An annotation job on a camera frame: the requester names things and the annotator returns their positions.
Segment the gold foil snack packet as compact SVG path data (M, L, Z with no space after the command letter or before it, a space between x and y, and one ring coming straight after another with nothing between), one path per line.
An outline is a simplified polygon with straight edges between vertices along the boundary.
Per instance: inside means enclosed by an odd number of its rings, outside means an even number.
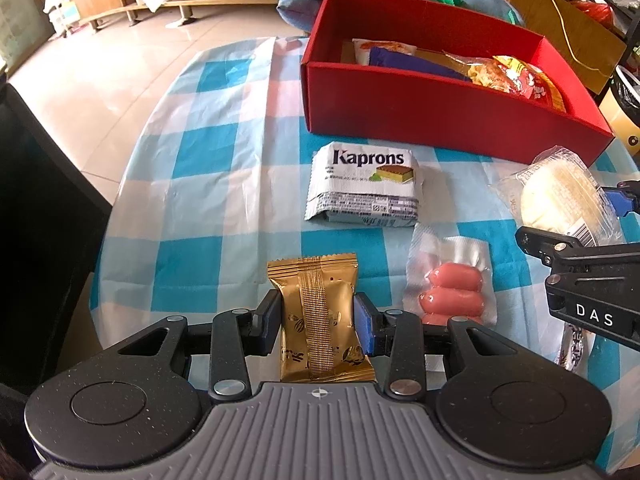
M373 382L352 313L357 256L276 260L267 274L283 300L282 382Z

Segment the round rice cracker pack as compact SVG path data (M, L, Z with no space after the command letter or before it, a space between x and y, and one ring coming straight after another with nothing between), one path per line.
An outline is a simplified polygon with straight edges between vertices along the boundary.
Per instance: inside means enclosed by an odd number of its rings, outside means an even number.
M624 240L614 207L577 154L555 146L492 186L519 226L576 238L585 247Z

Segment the pink sausages vacuum pack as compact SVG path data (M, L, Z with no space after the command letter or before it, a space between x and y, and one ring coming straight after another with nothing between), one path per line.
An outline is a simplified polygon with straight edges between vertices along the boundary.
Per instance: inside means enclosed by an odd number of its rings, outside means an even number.
M485 326L497 322L489 245L464 236L439 237L425 224L412 233L402 307L426 325L454 316Z

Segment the white Kaprons wafer pack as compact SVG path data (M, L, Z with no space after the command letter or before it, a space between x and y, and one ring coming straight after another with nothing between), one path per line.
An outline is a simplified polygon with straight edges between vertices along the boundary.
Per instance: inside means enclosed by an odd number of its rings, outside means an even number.
M381 228L414 226L422 182L412 151L334 141L312 158L305 219Z

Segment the yellow corn puffs bag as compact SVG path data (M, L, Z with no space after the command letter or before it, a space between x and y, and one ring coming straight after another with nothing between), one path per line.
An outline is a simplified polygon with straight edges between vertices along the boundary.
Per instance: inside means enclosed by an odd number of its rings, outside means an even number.
M541 70L533 64L509 55L494 55L491 58L469 58L448 52L445 52L444 55L454 64L454 69L457 72L471 79L472 84L507 94L513 94L510 92L510 81L506 78L507 68Z

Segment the purple snack packet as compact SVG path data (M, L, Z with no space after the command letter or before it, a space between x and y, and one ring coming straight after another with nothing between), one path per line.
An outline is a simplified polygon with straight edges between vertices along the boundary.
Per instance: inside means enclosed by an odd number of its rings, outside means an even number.
M408 70L409 72L445 77L466 82L471 81L468 76L460 74L452 68L424 60L423 58L417 58L413 55L386 53L381 61L370 66L393 68L394 70Z

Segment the red Trolli candy packet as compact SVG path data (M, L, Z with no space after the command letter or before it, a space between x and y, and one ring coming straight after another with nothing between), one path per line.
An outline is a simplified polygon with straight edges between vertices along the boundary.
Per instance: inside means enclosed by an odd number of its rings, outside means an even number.
M506 69L510 92L555 110L564 110L563 98L553 81L541 70Z

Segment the white spicy strips snack bag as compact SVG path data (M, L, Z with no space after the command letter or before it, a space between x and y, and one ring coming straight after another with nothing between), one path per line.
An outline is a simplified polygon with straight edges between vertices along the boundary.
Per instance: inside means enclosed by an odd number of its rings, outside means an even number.
M416 53L416 46L399 41L354 38L352 44L354 45L356 62L362 66L373 65L381 61L386 53L404 55Z

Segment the yellow trash bin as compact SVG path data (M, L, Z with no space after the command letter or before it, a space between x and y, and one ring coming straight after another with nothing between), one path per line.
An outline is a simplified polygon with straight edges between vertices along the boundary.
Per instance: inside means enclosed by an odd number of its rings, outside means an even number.
M639 79L624 66L617 66L599 110L617 140L631 157L639 155Z

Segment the blue white checkered tablecloth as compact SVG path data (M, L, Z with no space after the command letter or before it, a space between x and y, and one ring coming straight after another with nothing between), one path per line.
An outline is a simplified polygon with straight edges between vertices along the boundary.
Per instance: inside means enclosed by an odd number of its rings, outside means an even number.
M201 53L160 99L137 142L111 213L91 313L103 348L167 315L210 322L254 308L267 262L354 252L358 290L401 307L412 228L305 221L312 155L332 140L413 152L426 223L440 237L486 240L500 334L549 360L562 322L548 315L539 260L515 244L516 223L490 186L523 168L482 155L307 131L303 38L260 38ZM613 471L639 447L639 353L598 337L586 375L613 425L597 463Z

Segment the red cardboard box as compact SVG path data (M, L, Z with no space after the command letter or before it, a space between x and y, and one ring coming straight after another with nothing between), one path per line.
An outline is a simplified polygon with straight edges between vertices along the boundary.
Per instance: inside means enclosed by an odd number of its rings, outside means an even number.
M352 40L392 40L540 68L564 110L442 76L348 62ZM614 134L550 42L520 26L428 0L323 0L302 61L309 132L431 145L528 164L555 145L592 164Z

